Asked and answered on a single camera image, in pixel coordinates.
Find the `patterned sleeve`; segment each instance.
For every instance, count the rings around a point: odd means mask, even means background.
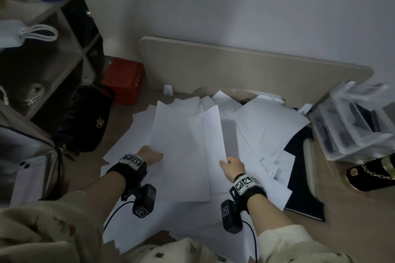
[[[81,191],[0,212],[0,263],[96,262],[103,225]]]
[[[303,226],[267,230],[259,236],[264,263],[355,263],[314,241]]]

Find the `black cable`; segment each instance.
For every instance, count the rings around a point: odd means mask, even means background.
[[[116,211],[110,216],[110,218],[108,219],[106,225],[104,226],[103,232],[106,230],[106,228],[107,228],[109,222],[111,221],[111,219],[113,218],[113,216],[118,212],[118,210],[121,209],[121,208],[122,208],[123,206],[125,206],[126,204],[130,204],[130,203],[134,203],[134,201],[126,202],[125,204],[122,204],[121,206],[119,206],[119,207],[117,208],[117,210],[116,210]]]
[[[255,243],[255,262],[258,263],[258,252],[257,252],[257,250],[256,250],[256,239],[255,239],[254,230],[252,229],[252,227],[250,226],[250,224],[249,224],[248,222],[243,221],[243,220],[242,220],[242,222],[244,222],[245,224],[247,224],[247,225],[250,227],[251,232],[252,232],[252,235],[254,236],[254,243]]]
[[[38,138],[38,137],[32,136],[30,134],[24,133],[22,131],[19,131],[19,130],[13,128],[13,127],[0,125],[0,128],[4,128],[4,129],[10,130],[10,131],[14,131],[14,132],[16,132],[16,133],[18,133],[20,135],[23,135],[23,136],[26,136],[26,137],[28,137],[30,139],[33,139],[33,140],[39,141],[41,143],[44,143],[44,144],[50,146],[51,148],[53,148],[56,151],[56,153],[58,155],[57,162],[56,162],[57,163],[57,168],[58,168],[57,180],[56,180],[51,192],[49,193],[48,197],[46,198],[46,200],[59,199],[61,197],[61,195],[60,195],[60,182],[61,182],[60,174],[61,174],[61,171],[62,171],[61,167],[62,167],[62,164],[63,164],[63,160],[62,160],[63,159],[63,157],[62,157],[63,154],[62,154],[62,152],[56,146],[54,146],[53,144],[49,143],[48,141],[45,141],[45,140],[42,140],[41,138]]]

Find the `pile of paper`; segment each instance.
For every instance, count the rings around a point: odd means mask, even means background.
[[[269,200],[284,209],[295,157],[284,151],[289,140],[310,121],[279,100],[258,96],[244,106],[219,91],[212,98],[158,102],[133,115],[130,129],[104,156],[104,174],[127,153],[150,145],[164,154],[148,168],[142,184],[157,190],[154,211],[143,219],[125,206],[111,220],[104,241],[115,240],[121,253],[161,230],[175,238],[192,237],[214,252],[240,262],[254,257],[248,227],[232,235],[222,227],[221,203],[231,199],[219,161],[239,157],[246,172],[264,186]],[[122,204],[117,203],[114,210]],[[244,212],[243,220],[252,224]]]

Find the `black purse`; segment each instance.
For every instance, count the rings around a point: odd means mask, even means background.
[[[101,142],[107,127],[115,92],[94,82],[78,87],[62,124],[51,139],[68,159],[80,152],[92,152]]]

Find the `chain strap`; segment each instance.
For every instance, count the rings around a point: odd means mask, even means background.
[[[372,171],[369,171],[367,168],[366,168],[366,165],[362,165],[362,168],[363,168],[363,171],[364,172],[366,172],[366,173],[368,173],[370,176],[374,176],[374,177],[379,177],[380,179],[387,179],[387,180],[395,180],[395,178],[394,177],[388,177],[388,176],[384,176],[384,175],[378,175],[378,174],[376,174],[376,173],[373,173]]]

